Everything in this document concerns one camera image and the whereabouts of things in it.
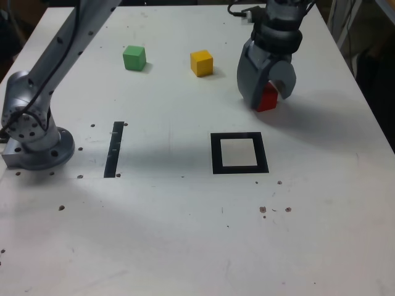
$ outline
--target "red block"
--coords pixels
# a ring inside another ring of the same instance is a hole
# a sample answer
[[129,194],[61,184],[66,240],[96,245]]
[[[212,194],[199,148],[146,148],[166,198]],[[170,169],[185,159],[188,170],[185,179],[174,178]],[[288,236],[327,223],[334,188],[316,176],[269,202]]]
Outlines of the red block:
[[262,93],[262,98],[260,100],[257,112],[274,109],[277,106],[277,97],[277,89],[275,89],[275,87],[270,82],[267,83]]

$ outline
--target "block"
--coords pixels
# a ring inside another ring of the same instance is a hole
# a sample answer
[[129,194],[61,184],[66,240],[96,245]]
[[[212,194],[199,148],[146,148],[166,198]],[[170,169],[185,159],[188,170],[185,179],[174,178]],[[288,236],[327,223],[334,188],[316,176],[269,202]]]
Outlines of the block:
[[214,60],[208,51],[197,51],[191,53],[191,69],[197,77],[211,75]]
[[270,82],[268,82],[262,93],[262,98],[259,107],[257,109],[257,112],[263,112],[263,111],[274,109],[277,106],[277,97],[278,97],[277,89]]
[[123,52],[123,63],[127,70],[141,71],[147,63],[145,48],[128,46]]

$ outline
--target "green cube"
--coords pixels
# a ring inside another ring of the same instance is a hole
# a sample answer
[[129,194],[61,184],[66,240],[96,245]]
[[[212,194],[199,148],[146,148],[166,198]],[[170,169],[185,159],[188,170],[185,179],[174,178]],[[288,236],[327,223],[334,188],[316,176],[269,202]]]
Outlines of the green cube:
[[123,52],[123,63],[127,70],[141,71],[146,62],[146,50],[142,46],[128,46]]

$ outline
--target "robotic arm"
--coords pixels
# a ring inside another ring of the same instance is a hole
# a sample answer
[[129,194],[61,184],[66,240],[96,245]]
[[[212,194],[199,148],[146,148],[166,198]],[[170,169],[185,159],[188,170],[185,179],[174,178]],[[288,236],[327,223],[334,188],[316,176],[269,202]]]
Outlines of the robotic arm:
[[314,0],[268,0],[264,9],[252,11],[256,21],[237,71],[240,93],[251,109],[258,109],[269,81],[283,99],[291,95],[296,84],[292,54],[302,42],[302,20],[314,4]]
[[[73,136],[55,125],[51,96],[121,0],[77,0],[76,8],[30,72],[7,82],[1,123],[10,136],[2,153],[8,167],[43,170],[74,153]],[[244,100],[256,109],[269,80],[288,97],[296,76],[291,54],[302,41],[303,17],[314,0],[268,0],[259,8],[251,38],[243,47],[237,80]]]
[[80,0],[30,72],[7,82],[1,123],[9,136],[8,167],[43,170],[74,153],[73,136],[55,125],[51,97],[121,0]]

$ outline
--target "black square frame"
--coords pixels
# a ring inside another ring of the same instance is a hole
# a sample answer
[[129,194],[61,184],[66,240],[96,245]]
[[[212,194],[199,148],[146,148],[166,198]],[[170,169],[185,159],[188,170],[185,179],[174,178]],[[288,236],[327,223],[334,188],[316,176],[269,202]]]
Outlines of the black square frame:
[[[254,142],[257,165],[251,166],[223,166],[222,163],[222,139],[252,139]],[[260,132],[253,133],[212,133],[211,156],[213,174],[256,174],[268,173],[264,142]]]

